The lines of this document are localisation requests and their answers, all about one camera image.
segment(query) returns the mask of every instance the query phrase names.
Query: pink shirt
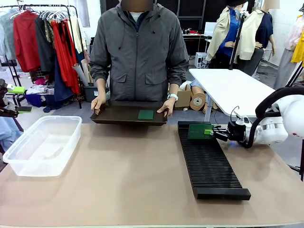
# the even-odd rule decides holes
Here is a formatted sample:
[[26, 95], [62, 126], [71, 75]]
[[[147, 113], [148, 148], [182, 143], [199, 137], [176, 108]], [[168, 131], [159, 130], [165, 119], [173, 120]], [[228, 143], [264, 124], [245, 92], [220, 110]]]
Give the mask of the pink shirt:
[[301, 16], [294, 24], [292, 31], [289, 33], [288, 38], [285, 41], [285, 48], [287, 50], [292, 50], [292, 46], [298, 44], [300, 37], [303, 33], [303, 30], [304, 30], [304, 17]]

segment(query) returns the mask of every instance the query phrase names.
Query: floor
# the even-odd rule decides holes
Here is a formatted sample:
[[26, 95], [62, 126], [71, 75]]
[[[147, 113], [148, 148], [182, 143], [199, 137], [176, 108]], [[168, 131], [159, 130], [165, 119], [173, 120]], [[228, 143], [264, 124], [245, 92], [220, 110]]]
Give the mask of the floor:
[[[4, 78], [7, 83], [13, 83], [9, 76], [4, 77], [3, 74], [0, 74], [0, 78]], [[264, 84], [272, 87], [276, 77], [276, 70], [271, 67], [260, 66], [257, 71], [256, 79], [263, 82]], [[187, 80], [192, 81], [193, 76], [188, 72]], [[23, 86], [26, 88], [31, 86], [31, 81], [23, 76], [20, 79]], [[26, 101], [23, 101], [22, 105], [27, 106]], [[37, 119], [45, 115], [76, 115], [80, 116], [83, 119], [83, 123], [91, 123], [90, 116], [92, 111], [90, 110], [90, 103], [83, 102], [82, 109], [79, 109], [78, 103], [74, 102], [68, 106], [65, 106], [59, 110], [51, 111], [50, 113], [44, 113], [43, 108], [33, 107], [32, 113], [30, 114], [20, 114], [17, 120], [20, 122], [21, 126], [24, 129], [29, 128]], [[202, 112], [197, 112], [193, 110], [188, 110], [186, 112], [176, 110], [173, 113], [173, 116], [168, 119], [168, 124], [177, 124], [178, 121], [203, 121], [204, 114]], [[210, 121], [213, 124], [227, 124], [230, 117], [224, 115], [221, 112], [212, 112]], [[301, 158], [301, 148], [302, 141], [293, 137], [289, 137], [284, 143], [273, 145], [272, 148], [284, 159], [284, 161], [291, 165], [299, 165]], [[304, 224], [301, 225], [292, 225], [292, 226], [283, 226], [281, 228], [304, 228]]]

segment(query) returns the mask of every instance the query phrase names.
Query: black cable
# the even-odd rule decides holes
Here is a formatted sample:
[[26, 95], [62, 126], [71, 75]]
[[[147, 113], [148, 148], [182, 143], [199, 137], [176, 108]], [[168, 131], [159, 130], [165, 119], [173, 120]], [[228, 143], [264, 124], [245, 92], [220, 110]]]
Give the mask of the black cable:
[[231, 112], [231, 114], [230, 114], [230, 121], [231, 121], [231, 122], [232, 122], [232, 113], [233, 113], [233, 111], [234, 111], [236, 108], [239, 108], [239, 106], [236, 106], [236, 107], [232, 110], [232, 112]]
[[219, 123], [217, 122], [216, 118], [215, 118], [215, 115], [217, 114], [217, 112], [218, 112], [218, 110], [215, 110], [215, 113], [214, 113], [214, 120], [215, 120], [215, 122], [216, 122], [217, 124], [219, 124]]

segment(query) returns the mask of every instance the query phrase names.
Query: jacket zipper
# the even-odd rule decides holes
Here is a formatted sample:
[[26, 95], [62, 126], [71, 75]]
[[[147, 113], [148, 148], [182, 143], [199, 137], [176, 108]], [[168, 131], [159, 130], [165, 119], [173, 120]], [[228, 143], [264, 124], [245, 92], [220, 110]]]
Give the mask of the jacket zipper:
[[136, 100], [137, 54], [138, 54], [138, 32], [136, 32], [136, 58], [135, 58], [135, 77], [134, 77], [134, 100]]

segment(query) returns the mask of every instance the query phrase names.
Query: brown table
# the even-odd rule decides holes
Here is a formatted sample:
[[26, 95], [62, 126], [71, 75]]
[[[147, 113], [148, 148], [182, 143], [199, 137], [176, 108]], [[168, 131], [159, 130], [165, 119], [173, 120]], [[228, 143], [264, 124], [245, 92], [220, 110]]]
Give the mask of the brown table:
[[196, 200], [177, 126], [83, 124], [57, 178], [0, 173], [0, 225], [270, 226], [304, 222], [304, 184], [268, 146], [220, 143], [250, 201]]

